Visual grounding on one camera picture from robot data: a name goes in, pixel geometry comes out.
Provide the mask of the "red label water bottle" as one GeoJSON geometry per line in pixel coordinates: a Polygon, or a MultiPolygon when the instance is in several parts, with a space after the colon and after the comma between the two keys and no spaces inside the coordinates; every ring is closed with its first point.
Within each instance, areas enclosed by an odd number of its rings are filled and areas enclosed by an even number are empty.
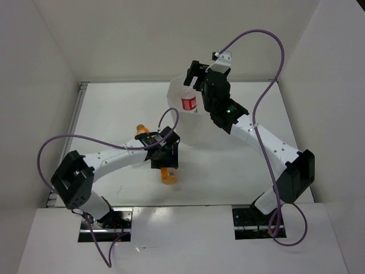
{"type": "Polygon", "coordinates": [[[194,89],[184,86],[180,98],[184,111],[197,113],[196,92],[194,89]]]}

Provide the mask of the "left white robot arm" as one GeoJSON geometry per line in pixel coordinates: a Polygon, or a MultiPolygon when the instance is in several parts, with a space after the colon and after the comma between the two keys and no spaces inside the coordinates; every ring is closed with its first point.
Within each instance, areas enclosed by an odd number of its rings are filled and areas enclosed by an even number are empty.
{"type": "Polygon", "coordinates": [[[90,215],[101,228],[111,228],[117,214],[110,203],[92,190],[102,177],[124,167],[150,162],[153,169],[177,168],[180,137],[166,127],[160,132],[137,134],[120,148],[94,154],[69,152],[51,178],[51,183],[67,209],[90,215]]]}

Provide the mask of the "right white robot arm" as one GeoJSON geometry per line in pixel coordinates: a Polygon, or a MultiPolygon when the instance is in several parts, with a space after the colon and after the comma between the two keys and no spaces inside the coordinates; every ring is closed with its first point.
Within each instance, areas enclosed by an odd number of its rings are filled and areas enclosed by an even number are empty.
{"type": "Polygon", "coordinates": [[[293,204],[315,179],[315,156],[309,151],[287,145],[270,131],[254,122],[248,110],[230,97],[228,65],[214,62],[211,66],[192,61],[184,80],[202,95],[210,119],[227,134],[243,140],[268,160],[276,185],[253,203],[250,218],[263,224],[283,203],[293,204]]]}

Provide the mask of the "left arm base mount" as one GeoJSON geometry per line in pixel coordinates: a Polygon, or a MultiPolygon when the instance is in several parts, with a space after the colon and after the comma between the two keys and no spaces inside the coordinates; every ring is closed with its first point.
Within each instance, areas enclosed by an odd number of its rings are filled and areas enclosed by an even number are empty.
{"type": "Polygon", "coordinates": [[[111,243],[115,239],[117,239],[117,242],[130,242],[133,208],[119,207],[113,210],[114,217],[107,224],[99,223],[96,219],[87,215],[95,239],[100,243],[111,243]]]}

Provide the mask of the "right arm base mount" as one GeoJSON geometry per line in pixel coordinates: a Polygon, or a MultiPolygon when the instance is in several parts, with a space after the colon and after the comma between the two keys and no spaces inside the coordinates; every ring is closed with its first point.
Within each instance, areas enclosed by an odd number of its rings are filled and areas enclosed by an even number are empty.
{"type": "Polygon", "coordinates": [[[250,205],[232,207],[234,236],[236,240],[269,239],[269,228],[274,232],[277,225],[277,217],[273,219],[271,227],[269,220],[272,212],[263,215],[250,205]]]}

